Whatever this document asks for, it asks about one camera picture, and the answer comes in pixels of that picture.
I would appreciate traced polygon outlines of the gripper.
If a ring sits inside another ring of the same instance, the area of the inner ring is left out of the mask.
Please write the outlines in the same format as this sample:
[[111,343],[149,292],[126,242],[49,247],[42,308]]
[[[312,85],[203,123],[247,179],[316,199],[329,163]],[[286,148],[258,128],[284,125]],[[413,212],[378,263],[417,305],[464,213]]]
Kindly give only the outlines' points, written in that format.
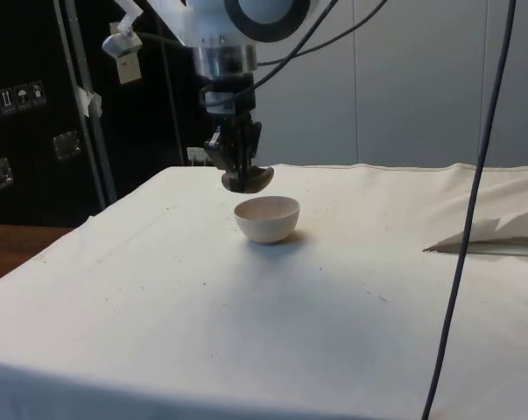
[[[254,90],[235,97],[243,90],[254,86],[252,73],[229,76],[219,80],[210,80],[201,89],[201,104],[210,115],[239,116],[256,108]],[[253,190],[254,181],[262,169],[253,165],[256,155],[262,124],[254,122],[251,114],[246,114],[238,125],[238,192],[247,193]],[[214,166],[225,172],[236,171],[236,159],[231,149],[228,133],[218,126],[213,135],[204,143],[204,150]]]

